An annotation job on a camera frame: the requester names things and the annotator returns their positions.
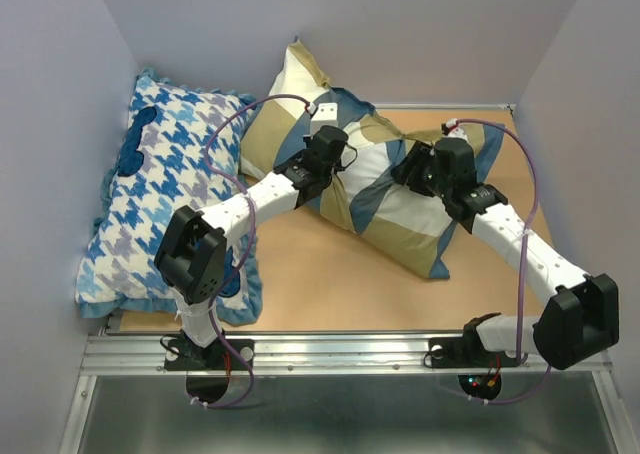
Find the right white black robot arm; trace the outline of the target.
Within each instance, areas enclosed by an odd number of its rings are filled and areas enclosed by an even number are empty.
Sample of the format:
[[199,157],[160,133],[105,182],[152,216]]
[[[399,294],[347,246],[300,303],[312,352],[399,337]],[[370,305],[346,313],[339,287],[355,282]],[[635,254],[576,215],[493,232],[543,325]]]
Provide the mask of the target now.
[[495,353],[541,356],[565,370],[619,341],[619,292],[606,274],[592,276],[526,227],[508,199],[479,180],[471,146],[444,137],[416,143],[392,171],[410,191],[442,201],[446,213],[518,270],[544,309],[539,317],[487,314],[469,321],[445,354],[482,364]]

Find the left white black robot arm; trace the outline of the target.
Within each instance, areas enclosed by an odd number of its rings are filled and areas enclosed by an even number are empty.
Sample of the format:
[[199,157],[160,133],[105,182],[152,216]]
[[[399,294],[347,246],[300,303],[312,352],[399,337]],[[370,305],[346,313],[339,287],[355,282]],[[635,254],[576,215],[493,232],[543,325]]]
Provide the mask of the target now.
[[342,169],[347,144],[344,131],[325,125],[304,149],[245,193],[198,211],[183,206],[172,215],[154,264],[176,291],[182,332],[190,341],[187,353],[199,367],[213,367],[222,358],[213,302],[224,280],[228,249],[244,235],[254,235],[259,224],[318,198]]

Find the blue tan white patchwork pillow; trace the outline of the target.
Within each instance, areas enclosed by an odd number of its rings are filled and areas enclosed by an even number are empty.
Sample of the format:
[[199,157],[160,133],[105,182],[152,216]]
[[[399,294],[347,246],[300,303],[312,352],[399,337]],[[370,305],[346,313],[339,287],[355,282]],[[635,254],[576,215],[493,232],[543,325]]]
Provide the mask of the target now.
[[442,255],[456,224],[442,202],[394,182],[391,171],[417,141],[437,141],[439,129],[403,132],[375,107],[333,87],[300,40],[289,44],[271,100],[253,113],[240,148],[243,174],[260,180],[303,149],[310,118],[303,103],[334,103],[349,137],[346,170],[309,202],[321,217],[351,231],[424,279],[447,279]]

